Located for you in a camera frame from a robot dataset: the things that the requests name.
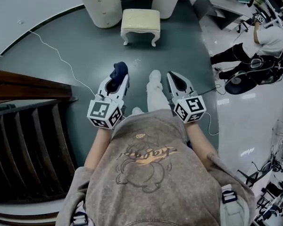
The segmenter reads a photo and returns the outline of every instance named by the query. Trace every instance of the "white desk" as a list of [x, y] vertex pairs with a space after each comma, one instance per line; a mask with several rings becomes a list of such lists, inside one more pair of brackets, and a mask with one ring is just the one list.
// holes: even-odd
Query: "white desk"
[[262, 177], [259, 181], [255, 182], [251, 190], [253, 191], [255, 197], [258, 197], [261, 195], [261, 189], [266, 187], [268, 182], [270, 181], [270, 177], [272, 175], [273, 171], [270, 170], [264, 177]]
[[[211, 15], [220, 29], [232, 30], [241, 22], [253, 17], [251, 9], [237, 0], [196, 0], [193, 8], [199, 20], [205, 15]], [[224, 16], [218, 16], [216, 9]]]

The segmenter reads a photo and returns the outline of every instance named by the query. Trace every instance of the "leg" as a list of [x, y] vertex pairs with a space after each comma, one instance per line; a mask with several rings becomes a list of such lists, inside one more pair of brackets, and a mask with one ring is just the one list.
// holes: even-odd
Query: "leg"
[[150, 74], [150, 81], [147, 84], [147, 93], [148, 93], [148, 111], [156, 111], [160, 109], [169, 109], [171, 110], [171, 107], [169, 106], [169, 102], [165, 96], [165, 94], [162, 92], [162, 84], [161, 81], [161, 75], [158, 70], [152, 71]]
[[250, 58], [244, 52], [242, 48], [242, 43], [235, 44], [233, 47], [227, 49], [226, 51], [214, 55], [211, 57], [211, 64], [218, 64], [221, 62], [233, 62], [233, 61], [243, 61], [245, 63], [250, 62]]
[[160, 32], [152, 32], [155, 36], [154, 36], [154, 39], [152, 39], [152, 46], [153, 47], [156, 47], [156, 44], [155, 44], [155, 42], [157, 41], [157, 40], [159, 40], [159, 38], [160, 38]]
[[241, 24], [238, 25], [238, 31], [237, 33], [240, 33], [241, 32]]
[[121, 37], [123, 38], [124, 41], [124, 45], [128, 44], [128, 38], [126, 36], [127, 31], [121, 30]]
[[219, 74], [219, 79], [221, 80], [228, 80], [229, 78], [231, 78], [234, 74], [236, 74], [237, 72], [239, 72], [240, 70], [243, 70], [245, 66], [248, 66], [244, 63], [240, 63], [238, 66], [236, 66], [235, 68], [233, 68], [232, 70], [226, 71], [226, 72], [220, 72]]
[[245, 25], [244, 22], [243, 22], [242, 24], [243, 24], [243, 26], [245, 27], [245, 32], [248, 32], [248, 31], [249, 31], [249, 28]]

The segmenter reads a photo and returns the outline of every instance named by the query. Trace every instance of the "white stool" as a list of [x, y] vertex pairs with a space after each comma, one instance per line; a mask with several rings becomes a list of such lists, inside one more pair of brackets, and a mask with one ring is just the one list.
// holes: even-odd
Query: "white stool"
[[152, 46], [160, 38], [160, 16], [159, 11], [151, 9], [125, 9], [123, 12], [121, 37], [128, 44], [126, 33], [128, 32], [151, 32], [155, 35]]

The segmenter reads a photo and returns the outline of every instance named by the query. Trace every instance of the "gray sweatshirt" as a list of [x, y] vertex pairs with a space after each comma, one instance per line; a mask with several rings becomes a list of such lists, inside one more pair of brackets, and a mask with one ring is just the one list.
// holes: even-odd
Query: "gray sweatshirt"
[[247, 202], [251, 221], [252, 191], [217, 156], [208, 158], [213, 165], [206, 170], [170, 110], [131, 116], [117, 127], [96, 170], [76, 170], [56, 225], [70, 225], [84, 200], [95, 226], [217, 226], [227, 184]]

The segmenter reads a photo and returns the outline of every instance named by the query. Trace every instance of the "wire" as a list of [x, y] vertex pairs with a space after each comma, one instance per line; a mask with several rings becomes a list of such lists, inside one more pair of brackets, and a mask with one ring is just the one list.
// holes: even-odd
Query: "wire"
[[61, 60], [62, 62], [64, 62], [64, 63], [68, 64], [68, 65], [70, 66], [70, 68], [71, 68], [71, 72], [72, 72], [72, 75], [74, 76], [74, 79], [75, 79], [76, 81], [80, 82], [80, 83], [81, 83], [82, 85], [84, 85], [85, 87], [87, 87], [87, 88], [91, 91], [91, 93], [94, 95], [94, 97], [95, 97], [95, 93], [92, 91], [92, 89], [91, 89], [89, 86], [85, 85], [83, 82], [81, 82], [80, 80], [78, 80], [78, 79], [75, 77], [75, 73], [74, 73], [74, 70], [73, 70], [73, 68], [72, 68], [71, 64], [70, 64], [70, 63], [68, 63], [68, 62], [66, 62], [65, 60], [63, 60], [63, 59], [61, 58], [60, 52], [59, 52], [56, 48], [54, 48], [54, 47], [50, 46], [50, 45], [49, 45], [49, 44], [47, 44], [47, 43], [44, 43], [44, 42], [43, 42], [43, 40], [42, 40], [42, 38], [41, 38], [41, 36], [40, 36], [40, 35], [38, 35], [37, 33], [32, 32], [32, 31], [30, 31], [30, 30], [29, 30], [29, 32], [31, 32], [31, 33], [33, 33], [33, 34], [37, 35], [37, 36], [40, 38], [40, 40], [41, 40], [42, 44], [45, 44], [46, 46], [48, 46], [48, 47], [50, 47], [50, 48], [54, 49], [55, 51], [57, 51], [58, 56], [60, 57], [60, 60]]
[[210, 129], [210, 127], [211, 127], [212, 117], [211, 117], [211, 115], [210, 115], [209, 113], [207, 113], [207, 112], [204, 112], [204, 114], [208, 114], [208, 115], [209, 115], [208, 134], [209, 134], [210, 136], [216, 136], [216, 135], [218, 135], [219, 132], [217, 132], [216, 134], [211, 134], [211, 133], [209, 132], [209, 129]]
[[220, 93], [217, 89], [218, 88], [221, 88], [222, 87], [222, 85], [220, 85], [219, 87], [215, 87], [215, 88], [213, 88], [213, 89], [210, 89], [210, 90], [208, 90], [208, 91], [206, 91], [206, 92], [203, 92], [203, 93], [201, 93], [201, 94], [198, 94], [199, 96], [202, 96], [202, 95], [204, 95], [204, 94], [207, 94], [207, 93], [209, 93], [209, 92], [211, 92], [211, 91], [213, 91], [213, 90], [216, 90], [220, 95], [225, 95], [226, 94], [226, 92], [224, 93], [224, 94], [222, 94], [222, 93]]
[[268, 68], [266, 68], [266, 69], [260, 69], [260, 70], [251, 70], [251, 71], [247, 71], [246, 72], [246, 74], [248, 74], [248, 73], [253, 73], [253, 72], [258, 72], [258, 71], [264, 71], [264, 70], [271, 70], [272, 68], [274, 67], [274, 65], [273, 66], [271, 66], [271, 67], [268, 67]]
[[233, 67], [229, 67], [229, 68], [225, 68], [225, 69], [220, 69], [218, 68], [219, 70], [221, 70], [223, 72], [223, 70], [229, 70], [229, 69], [233, 69], [233, 68], [236, 68], [236, 66], [233, 66]]

